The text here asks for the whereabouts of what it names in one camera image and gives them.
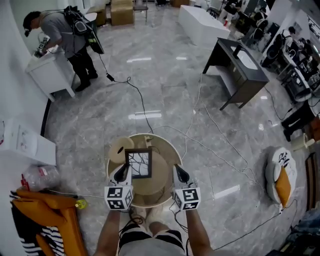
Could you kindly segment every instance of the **picture frame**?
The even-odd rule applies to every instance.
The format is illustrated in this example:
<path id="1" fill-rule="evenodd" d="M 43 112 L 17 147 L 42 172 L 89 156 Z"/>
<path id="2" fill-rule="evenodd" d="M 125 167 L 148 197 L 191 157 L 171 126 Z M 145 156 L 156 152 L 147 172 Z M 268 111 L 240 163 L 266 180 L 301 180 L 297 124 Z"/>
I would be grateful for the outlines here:
<path id="1" fill-rule="evenodd" d="M 132 168 L 133 179 L 145 179 L 152 176 L 152 149 L 125 149 L 125 162 Z"/>

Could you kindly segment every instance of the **beige cylinder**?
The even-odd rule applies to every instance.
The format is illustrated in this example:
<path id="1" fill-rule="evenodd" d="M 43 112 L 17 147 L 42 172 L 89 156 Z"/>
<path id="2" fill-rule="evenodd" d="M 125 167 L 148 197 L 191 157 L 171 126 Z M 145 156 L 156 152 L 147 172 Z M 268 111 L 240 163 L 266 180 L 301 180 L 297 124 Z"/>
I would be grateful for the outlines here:
<path id="1" fill-rule="evenodd" d="M 134 147 L 135 143 L 129 137 L 117 138 L 108 152 L 110 161 L 116 164 L 124 164 L 126 162 L 125 150 L 133 149 Z"/>

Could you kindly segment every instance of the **transparent plastic bag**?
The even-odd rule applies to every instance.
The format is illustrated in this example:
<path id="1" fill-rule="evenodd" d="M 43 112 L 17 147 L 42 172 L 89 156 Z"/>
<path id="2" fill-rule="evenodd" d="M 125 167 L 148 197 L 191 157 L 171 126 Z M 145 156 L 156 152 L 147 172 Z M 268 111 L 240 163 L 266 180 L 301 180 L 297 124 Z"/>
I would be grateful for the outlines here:
<path id="1" fill-rule="evenodd" d="M 60 183 L 60 174 L 53 165 L 30 166 L 22 175 L 21 184 L 29 191 L 41 191 L 56 187 Z"/>

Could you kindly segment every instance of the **black and white shorts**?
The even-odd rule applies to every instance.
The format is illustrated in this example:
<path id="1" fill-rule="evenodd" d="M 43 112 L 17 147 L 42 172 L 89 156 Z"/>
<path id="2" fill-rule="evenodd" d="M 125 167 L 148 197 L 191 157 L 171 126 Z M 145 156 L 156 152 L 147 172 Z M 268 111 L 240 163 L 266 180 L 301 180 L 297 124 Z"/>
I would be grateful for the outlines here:
<path id="1" fill-rule="evenodd" d="M 183 251 L 185 251 L 182 243 L 181 233 L 178 230 L 162 230 L 152 237 L 150 234 L 147 233 L 145 227 L 135 223 L 129 224 L 122 230 L 119 240 L 119 250 L 121 250 L 121 247 L 127 243 L 149 238 L 165 241 L 167 243 L 178 246 Z"/>

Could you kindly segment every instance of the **gray marble floor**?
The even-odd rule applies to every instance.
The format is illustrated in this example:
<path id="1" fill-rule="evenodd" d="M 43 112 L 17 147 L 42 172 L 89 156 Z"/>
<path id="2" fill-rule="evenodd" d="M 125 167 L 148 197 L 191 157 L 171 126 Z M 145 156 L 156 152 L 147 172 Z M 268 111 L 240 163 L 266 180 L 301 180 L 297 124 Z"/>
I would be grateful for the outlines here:
<path id="1" fill-rule="evenodd" d="M 185 133 L 192 116 L 193 125 L 188 135 L 215 152 L 216 155 L 198 142 L 187 139 L 183 165 L 196 175 L 201 187 L 202 202 L 198 211 L 211 246 L 216 249 L 279 212 L 265 190 L 222 158 L 238 170 L 249 166 L 257 181 L 264 186 L 263 169 L 268 149 L 277 146 L 290 148 L 290 144 L 283 136 L 265 89 L 242 109 L 230 104 L 224 111 L 219 111 L 227 94 L 214 70 L 202 76 L 200 101 L 193 111 L 198 82 L 211 51 L 191 43 L 178 24 L 178 13 L 178 8 L 156 9 L 151 4 L 147 24 L 144 14 L 136 13 L 135 25 L 102 27 L 98 36 L 105 54 L 101 58 L 116 80 L 125 81 L 131 77 L 131 82 L 142 93 L 146 111 L 161 113 L 161 117 L 149 118 L 150 125 L 154 133 L 170 141 L 181 156 L 185 153 L 185 136 L 170 127 L 156 127 L 168 125 Z M 103 197 L 106 154 L 112 141 L 119 136 L 149 132 L 150 129 L 145 119 L 131 118 L 143 110 L 138 92 L 126 83 L 110 82 L 99 55 L 92 50 L 89 53 L 99 78 L 75 98 L 70 98 L 65 91 L 55 95 L 57 100 L 50 108 L 46 137 L 57 145 L 57 166 L 62 176 L 60 191 Z M 290 99 L 275 77 L 270 73 L 268 76 L 270 83 L 266 87 L 273 94 L 279 115 L 283 116 L 291 106 Z M 205 107 L 247 162 L 228 144 L 210 120 Z M 306 209 L 304 160 L 307 154 L 303 150 L 293 152 L 298 169 L 292 195 L 298 201 L 296 215 L 296 205 L 293 204 L 252 234 L 223 249 L 236 255 L 263 256 L 279 248 L 289 233 L 293 218 L 296 223 Z M 253 178 L 249 169 L 244 172 Z M 238 189 L 221 197 L 221 192 L 233 187 Z M 86 199 L 89 205 L 78 211 L 78 218 L 86 248 L 92 255 L 108 208 L 101 198 Z M 169 205 L 164 208 L 163 221 L 178 229 Z M 183 213 L 178 214 L 178 219 L 186 222 Z"/>

